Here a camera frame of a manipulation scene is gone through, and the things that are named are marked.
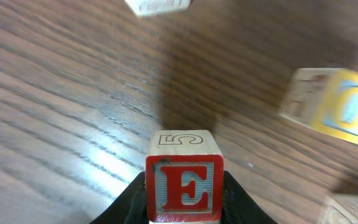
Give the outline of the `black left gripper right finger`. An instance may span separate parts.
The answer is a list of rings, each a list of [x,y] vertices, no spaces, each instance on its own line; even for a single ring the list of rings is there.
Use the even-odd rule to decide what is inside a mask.
[[[244,188],[224,171],[221,224],[277,224]]]

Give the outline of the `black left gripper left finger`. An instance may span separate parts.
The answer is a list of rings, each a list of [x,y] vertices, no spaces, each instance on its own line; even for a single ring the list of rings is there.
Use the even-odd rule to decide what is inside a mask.
[[[140,172],[118,198],[89,224],[148,224],[145,172]]]

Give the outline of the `red E wooden block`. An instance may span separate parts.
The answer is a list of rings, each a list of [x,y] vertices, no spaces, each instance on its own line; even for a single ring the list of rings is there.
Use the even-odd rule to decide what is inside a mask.
[[[145,158],[149,220],[218,222],[223,180],[223,155],[208,130],[157,131]]]

